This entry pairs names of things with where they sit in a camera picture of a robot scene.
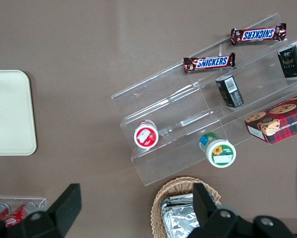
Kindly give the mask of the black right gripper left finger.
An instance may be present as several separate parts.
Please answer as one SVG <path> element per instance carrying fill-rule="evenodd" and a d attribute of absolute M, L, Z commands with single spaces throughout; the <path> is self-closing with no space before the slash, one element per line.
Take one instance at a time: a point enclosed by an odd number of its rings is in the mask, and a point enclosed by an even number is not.
<path fill-rule="evenodd" d="M 82 208 L 81 187 L 70 184 L 47 209 L 31 213 L 20 224 L 24 238 L 63 238 Z"/>

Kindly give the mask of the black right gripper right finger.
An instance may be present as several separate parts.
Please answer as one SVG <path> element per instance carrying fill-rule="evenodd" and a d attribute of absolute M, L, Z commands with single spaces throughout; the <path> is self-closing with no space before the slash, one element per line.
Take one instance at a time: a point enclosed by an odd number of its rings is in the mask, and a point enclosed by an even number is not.
<path fill-rule="evenodd" d="M 236 229 L 238 216 L 227 208 L 218 209 L 201 183 L 193 185 L 193 208 L 199 222 L 192 238 L 231 238 Z"/>

